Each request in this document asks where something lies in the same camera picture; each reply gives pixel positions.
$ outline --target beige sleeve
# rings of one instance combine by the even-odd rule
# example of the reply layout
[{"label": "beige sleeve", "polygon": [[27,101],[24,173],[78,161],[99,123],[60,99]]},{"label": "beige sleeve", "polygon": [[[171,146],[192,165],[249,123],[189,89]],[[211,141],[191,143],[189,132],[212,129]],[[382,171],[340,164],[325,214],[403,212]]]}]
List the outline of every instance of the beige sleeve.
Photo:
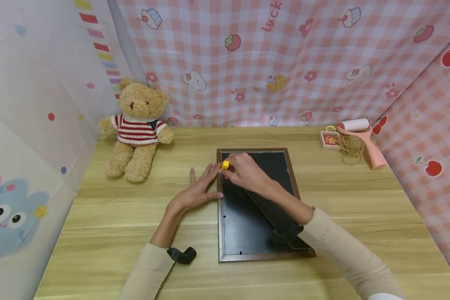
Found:
[{"label": "beige sleeve", "polygon": [[120,294],[119,300],[152,300],[172,269],[167,249],[147,243]]},{"label": "beige sleeve", "polygon": [[352,284],[361,299],[387,293],[405,299],[390,269],[378,256],[318,208],[298,235],[316,252],[330,260]]}]

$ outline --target white fabric wall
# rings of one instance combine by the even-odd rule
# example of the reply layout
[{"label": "white fabric wall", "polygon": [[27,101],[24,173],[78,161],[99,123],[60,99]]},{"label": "white fabric wall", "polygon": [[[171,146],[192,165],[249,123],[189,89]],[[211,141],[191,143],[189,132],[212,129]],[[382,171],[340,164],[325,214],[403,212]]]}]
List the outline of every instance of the white fabric wall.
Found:
[{"label": "white fabric wall", "polygon": [[[106,1],[87,2],[0,0],[0,206],[10,211],[0,216],[0,300],[33,298],[95,149],[96,123],[118,110],[110,79],[130,76]],[[23,224],[11,221],[18,212]]]}]

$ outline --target black wrist strap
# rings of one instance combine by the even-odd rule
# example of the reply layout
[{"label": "black wrist strap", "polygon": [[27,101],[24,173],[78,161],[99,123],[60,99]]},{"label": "black wrist strap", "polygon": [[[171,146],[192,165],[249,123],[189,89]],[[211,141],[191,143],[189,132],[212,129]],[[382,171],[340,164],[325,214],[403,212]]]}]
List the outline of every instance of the black wrist strap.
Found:
[{"label": "black wrist strap", "polygon": [[190,264],[197,257],[197,252],[192,247],[188,247],[185,252],[171,247],[166,252],[174,261],[185,265]]}]

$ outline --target cartoon eye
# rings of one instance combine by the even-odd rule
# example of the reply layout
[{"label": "cartoon eye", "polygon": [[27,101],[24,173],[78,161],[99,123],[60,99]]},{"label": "cartoon eye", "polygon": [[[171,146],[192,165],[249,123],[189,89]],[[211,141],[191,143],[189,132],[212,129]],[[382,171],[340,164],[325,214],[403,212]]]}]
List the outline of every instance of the cartoon eye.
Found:
[{"label": "cartoon eye", "polygon": [[11,211],[10,206],[6,204],[0,205],[0,222],[8,217],[10,211]]},{"label": "cartoon eye", "polygon": [[10,218],[10,221],[8,222],[8,227],[12,229],[17,229],[25,223],[25,220],[27,219],[27,215],[25,212],[18,212],[13,215],[13,217]]}]

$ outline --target small box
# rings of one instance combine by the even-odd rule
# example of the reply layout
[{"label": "small box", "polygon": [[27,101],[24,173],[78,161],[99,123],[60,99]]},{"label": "small box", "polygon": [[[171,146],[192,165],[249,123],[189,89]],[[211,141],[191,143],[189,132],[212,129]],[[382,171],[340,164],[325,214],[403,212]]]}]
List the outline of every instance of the small box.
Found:
[{"label": "small box", "polygon": [[319,137],[322,149],[340,149],[340,133],[333,131],[320,131]]}]

